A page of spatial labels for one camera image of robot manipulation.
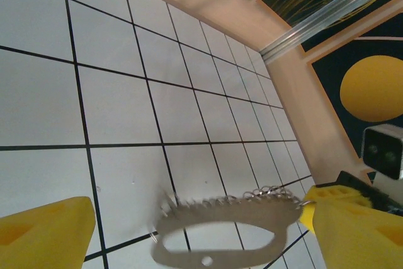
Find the dark panel, yellow oval, feather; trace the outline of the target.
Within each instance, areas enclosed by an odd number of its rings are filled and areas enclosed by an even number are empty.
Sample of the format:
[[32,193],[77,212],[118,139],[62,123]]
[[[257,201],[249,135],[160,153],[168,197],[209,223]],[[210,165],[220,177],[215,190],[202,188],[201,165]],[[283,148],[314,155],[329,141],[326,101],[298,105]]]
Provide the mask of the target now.
[[312,67],[357,156],[367,127],[403,128],[403,39],[353,40]]

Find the aluminium frame post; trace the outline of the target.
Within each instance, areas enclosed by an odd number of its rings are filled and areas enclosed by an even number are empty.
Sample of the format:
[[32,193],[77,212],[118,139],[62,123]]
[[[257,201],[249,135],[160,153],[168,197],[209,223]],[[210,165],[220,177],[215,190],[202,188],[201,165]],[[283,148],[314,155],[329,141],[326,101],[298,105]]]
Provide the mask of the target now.
[[273,62],[297,45],[310,39],[353,10],[371,0],[333,0],[286,31],[282,36],[268,44],[260,54],[265,64]]

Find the clear plastic bag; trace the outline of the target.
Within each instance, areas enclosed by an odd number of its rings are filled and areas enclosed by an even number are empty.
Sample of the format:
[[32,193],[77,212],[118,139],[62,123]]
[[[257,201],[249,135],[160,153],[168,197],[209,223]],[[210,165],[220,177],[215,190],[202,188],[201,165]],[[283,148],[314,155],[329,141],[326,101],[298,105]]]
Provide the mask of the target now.
[[[304,201],[280,186],[264,186],[241,197],[226,195],[201,202],[175,203],[165,195],[159,204],[151,249],[152,259],[174,269],[243,269],[269,263],[281,255],[287,243],[287,229],[303,212]],[[208,249],[175,252],[164,240],[176,231],[209,223],[241,223],[273,233],[273,239],[253,250]]]

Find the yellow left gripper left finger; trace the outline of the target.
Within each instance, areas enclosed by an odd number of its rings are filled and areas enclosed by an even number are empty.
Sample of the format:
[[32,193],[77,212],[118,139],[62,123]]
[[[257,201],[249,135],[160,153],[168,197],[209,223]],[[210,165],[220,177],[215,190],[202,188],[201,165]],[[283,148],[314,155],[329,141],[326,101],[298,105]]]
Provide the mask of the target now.
[[0,269],[81,269],[95,228],[89,197],[0,218]]

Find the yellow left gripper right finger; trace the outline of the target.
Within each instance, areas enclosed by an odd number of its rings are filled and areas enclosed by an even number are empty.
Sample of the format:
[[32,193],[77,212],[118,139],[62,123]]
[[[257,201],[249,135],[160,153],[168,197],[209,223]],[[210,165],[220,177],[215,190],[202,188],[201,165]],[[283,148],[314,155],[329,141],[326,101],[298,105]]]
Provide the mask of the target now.
[[403,217],[359,205],[317,205],[313,227],[327,269],[403,269]]

